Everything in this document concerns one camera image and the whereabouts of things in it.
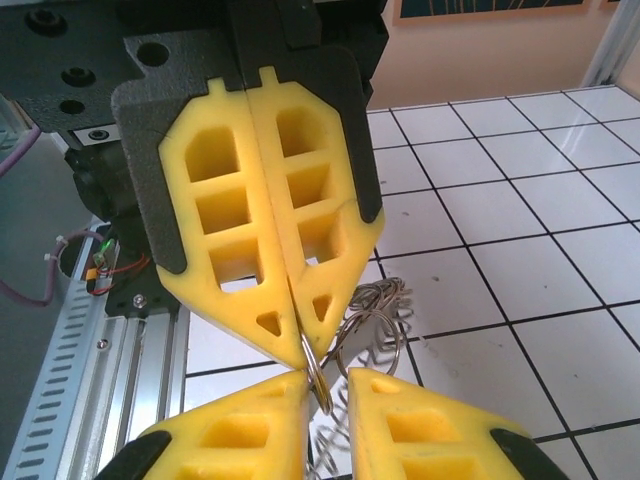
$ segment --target bolt hole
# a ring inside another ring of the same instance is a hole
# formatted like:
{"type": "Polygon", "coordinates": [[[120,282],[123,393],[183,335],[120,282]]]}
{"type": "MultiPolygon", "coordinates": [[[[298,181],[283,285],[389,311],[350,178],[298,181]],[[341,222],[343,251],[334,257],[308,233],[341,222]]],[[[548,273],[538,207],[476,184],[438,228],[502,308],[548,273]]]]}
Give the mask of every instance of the bolt hole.
{"type": "Polygon", "coordinates": [[[60,104],[60,110],[67,115],[78,115],[84,112],[84,104],[77,100],[65,100],[60,104]]]}
{"type": "Polygon", "coordinates": [[[72,87],[88,87],[96,82],[96,76],[91,70],[71,67],[60,74],[62,81],[72,87]]]}
{"type": "Polygon", "coordinates": [[[106,130],[92,130],[89,132],[89,138],[96,142],[100,142],[109,138],[109,132],[106,130]]]}
{"type": "Polygon", "coordinates": [[[148,67],[159,67],[169,59],[169,50],[161,43],[144,43],[138,48],[138,60],[148,67]]]}
{"type": "Polygon", "coordinates": [[[43,37],[58,37],[67,31],[67,21],[51,10],[32,10],[24,17],[29,30],[43,37]]]}

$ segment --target metal key ring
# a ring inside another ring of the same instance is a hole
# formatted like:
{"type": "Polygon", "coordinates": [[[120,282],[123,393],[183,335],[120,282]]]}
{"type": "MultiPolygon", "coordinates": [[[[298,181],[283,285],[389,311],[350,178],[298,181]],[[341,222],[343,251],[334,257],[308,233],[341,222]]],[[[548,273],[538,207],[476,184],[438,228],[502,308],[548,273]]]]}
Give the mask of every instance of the metal key ring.
{"type": "Polygon", "coordinates": [[[307,357],[307,373],[309,374],[309,380],[312,384],[313,393],[316,396],[318,405],[320,405],[320,408],[322,409],[324,414],[329,415],[333,410],[333,398],[331,398],[331,392],[329,390],[329,385],[327,385],[327,379],[324,378],[322,369],[320,368],[320,365],[318,364],[318,361],[313,354],[313,349],[311,348],[309,339],[302,331],[300,331],[300,339],[302,340],[302,350],[304,351],[304,356],[307,357]]]}
{"type": "MultiPolygon", "coordinates": [[[[402,344],[401,344],[401,333],[398,330],[398,327],[396,326],[396,324],[393,322],[393,320],[391,320],[387,315],[385,315],[384,312],[381,312],[380,310],[371,310],[368,312],[358,312],[357,314],[362,314],[362,316],[367,315],[366,318],[358,318],[359,322],[366,322],[369,321],[371,317],[376,317],[379,319],[382,319],[389,327],[389,329],[391,330],[391,333],[393,334],[393,340],[394,340],[394,345],[396,346],[394,354],[393,354],[393,362],[391,363],[391,366],[389,367],[389,370],[387,371],[387,375],[393,375],[396,371],[396,368],[398,368],[398,362],[400,361],[400,350],[402,349],[402,344]]],[[[342,348],[339,348],[336,352],[336,364],[338,365],[338,369],[340,370],[340,373],[342,374],[342,376],[344,378],[349,378],[349,374],[347,373],[347,369],[344,366],[344,362],[342,361],[342,348]]]]}

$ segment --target yellow gripper jaw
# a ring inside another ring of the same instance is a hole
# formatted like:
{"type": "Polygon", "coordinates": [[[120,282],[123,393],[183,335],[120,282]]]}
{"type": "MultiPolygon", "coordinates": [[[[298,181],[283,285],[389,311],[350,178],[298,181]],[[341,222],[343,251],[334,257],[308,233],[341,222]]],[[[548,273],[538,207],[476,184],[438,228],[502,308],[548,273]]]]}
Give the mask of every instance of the yellow gripper jaw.
{"type": "Polygon", "coordinates": [[[170,441],[145,480],[302,479],[308,390],[304,372],[289,372],[157,423],[139,440],[170,441]]]}
{"type": "Polygon", "coordinates": [[[160,144],[187,268],[157,268],[192,311],[297,369],[300,328],[322,358],[384,218],[360,218],[338,112],[260,73],[246,91],[210,81],[160,144]],[[257,286],[225,291],[249,276],[257,286]]]}
{"type": "Polygon", "coordinates": [[[357,480],[569,480],[520,426],[375,370],[348,408],[357,480]]]}

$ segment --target metal spring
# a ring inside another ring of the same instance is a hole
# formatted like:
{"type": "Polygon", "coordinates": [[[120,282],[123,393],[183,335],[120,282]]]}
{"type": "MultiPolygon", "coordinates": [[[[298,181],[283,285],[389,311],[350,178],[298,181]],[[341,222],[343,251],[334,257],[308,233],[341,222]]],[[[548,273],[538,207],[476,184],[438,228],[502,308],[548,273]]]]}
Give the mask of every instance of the metal spring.
{"type": "Polygon", "coordinates": [[[324,468],[329,475],[338,476],[338,466],[332,452],[350,450],[347,409],[349,405],[347,371],[342,363],[342,346],[347,336],[368,320],[378,320],[374,340],[356,357],[356,362],[364,367],[388,366],[387,374],[393,375],[398,366],[401,350],[407,342],[411,325],[407,318],[413,315],[410,290],[405,289],[400,278],[387,278],[374,283],[359,285],[356,288],[349,308],[353,312],[346,317],[336,334],[335,347],[327,354],[323,367],[335,360],[344,377],[333,401],[331,412],[332,425],[320,425],[313,438],[315,461],[307,463],[307,480],[322,480],[320,470],[324,468]]]}

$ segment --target floor tile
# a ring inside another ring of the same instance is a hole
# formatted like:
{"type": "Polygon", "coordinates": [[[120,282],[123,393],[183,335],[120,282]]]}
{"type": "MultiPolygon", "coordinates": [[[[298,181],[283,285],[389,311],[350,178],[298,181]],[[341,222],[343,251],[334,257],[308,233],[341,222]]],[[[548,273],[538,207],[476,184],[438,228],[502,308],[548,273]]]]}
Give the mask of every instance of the floor tile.
{"type": "Polygon", "coordinates": [[[429,107],[394,112],[409,142],[427,143],[471,138],[451,107],[429,107]]]}
{"type": "Polygon", "coordinates": [[[582,90],[567,95],[601,122],[640,117],[640,102],[619,88],[582,90]]]}
{"type": "Polygon", "coordinates": [[[471,250],[511,320],[600,305],[548,237],[482,245],[471,250]]]}
{"type": "Polygon", "coordinates": [[[508,182],[450,188],[440,195],[469,244],[544,233],[508,182]]]}
{"type": "Polygon", "coordinates": [[[411,148],[385,148],[374,154],[383,195],[431,188],[411,148]]]}
{"type": "Polygon", "coordinates": [[[426,388],[502,415],[534,437],[563,430],[507,327],[413,342],[412,352],[426,388]]]}
{"type": "Polygon", "coordinates": [[[475,139],[418,145],[415,149],[436,187],[504,178],[475,139]]]}
{"type": "Polygon", "coordinates": [[[487,137],[480,141],[510,178],[575,170],[539,132],[487,137]]]}
{"type": "Polygon", "coordinates": [[[568,438],[538,445],[571,480],[591,480],[587,467],[568,438]]]}
{"type": "Polygon", "coordinates": [[[552,232],[625,220],[578,172],[523,178],[513,184],[552,232]]]}
{"type": "Polygon", "coordinates": [[[640,233],[631,225],[556,238],[606,303],[640,299],[640,233]]]}
{"type": "Polygon", "coordinates": [[[511,101],[540,129],[596,123],[591,115],[562,93],[512,98],[511,101]]]}
{"type": "MultiPolygon", "coordinates": [[[[363,356],[361,357],[361,359],[366,359],[367,354],[363,354],[363,356]]],[[[356,359],[353,362],[351,362],[349,364],[349,367],[359,367],[362,366],[359,361],[356,359]]],[[[387,366],[386,365],[382,365],[382,366],[374,366],[372,365],[371,368],[374,368],[378,371],[383,371],[386,372],[387,371],[387,366]]],[[[402,380],[405,380],[407,382],[411,382],[413,384],[416,383],[416,376],[413,372],[413,367],[411,366],[411,362],[409,360],[409,356],[407,355],[407,350],[404,349],[401,353],[400,353],[400,361],[398,363],[398,368],[396,370],[396,373],[394,375],[396,378],[401,378],[402,380]]],[[[333,396],[333,398],[335,399],[336,402],[339,402],[338,400],[338,392],[341,388],[341,386],[343,385],[344,380],[341,379],[339,380],[339,382],[337,382],[333,388],[331,389],[331,394],[333,396]]],[[[335,414],[338,417],[338,419],[341,419],[344,423],[344,427],[348,429],[349,427],[349,419],[347,418],[346,415],[343,414],[341,408],[340,408],[341,404],[340,403],[336,403],[335,408],[335,414]]],[[[317,438],[318,435],[318,429],[321,429],[321,432],[325,435],[328,435],[329,432],[327,432],[324,429],[333,429],[335,427],[335,421],[332,420],[331,417],[327,417],[326,415],[324,415],[321,411],[316,412],[316,414],[312,417],[312,420],[309,424],[309,432],[311,434],[311,439],[312,439],[312,447],[313,447],[313,458],[314,458],[314,462],[318,462],[319,459],[319,455],[318,455],[318,448],[317,445],[315,444],[315,442],[313,441],[315,438],[317,438]]],[[[345,449],[340,449],[337,447],[333,447],[330,449],[330,453],[332,458],[334,459],[334,461],[336,462],[336,466],[338,468],[338,474],[339,475],[348,475],[350,473],[352,473],[352,468],[351,468],[351,452],[346,450],[346,446],[348,445],[347,442],[345,442],[344,437],[336,435],[334,437],[334,442],[337,443],[340,446],[345,447],[345,449]]],[[[329,472],[326,470],[326,468],[320,468],[319,469],[319,473],[322,475],[322,477],[324,478],[330,478],[330,474],[329,472]]]]}
{"type": "Polygon", "coordinates": [[[606,310],[515,329],[572,430],[640,417],[640,353],[606,310]]]}
{"type": "Polygon", "coordinates": [[[640,119],[607,123],[606,127],[640,153],[640,119]]]}
{"type": "Polygon", "coordinates": [[[577,437],[600,480],[637,480],[640,425],[577,437]]]}
{"type": "Polygon", "coordinates": [[[465,103],[453,108],[478,137],[534,130],[534,126],[508,100],[465,103]]]}
{"type": "Polygon", "coordinates": [[[587,177],[631,220],[640,218],[640,164],[599,168],[587,177]]]}
{"type": "Polygon", "coordinates": [[[612,311],[636,343],[640,345],[640,305],[627,305],[614,308],[612,311]]]}
{"type": "Polygon", "coordinates": [[[602,125],[546,130],[544,134],[578,168],[635,162],[640,156],[602,125]]]}
{"type": "Polygon", "coordinates": [[[413,290],[410,336],[461,330],[503,321],[489,290],[463,248],[382,261],[387,277],[413,290]]]}
{"type": "Polygon", "coordinates": [[[454,247],[462,242],[433,192],[385,197],[381,256],[454,247]]]}
{"type": "Polygon", "coordinates": [[[367,119],[369,120],[373,148],[397,147],[407,144],[391,113],[373,113],[367,115],[367,119]]]}
{"type": "Polygon", "coordinates": [[[287,367],[276,364],[187,378],[184,386],[184,411],[213,402],[288,371],[287,367]]]}
{"type": "Polygon", "coordinates": [[[187,373],[266,362],[271,358],[191,314],[187,373]]]}

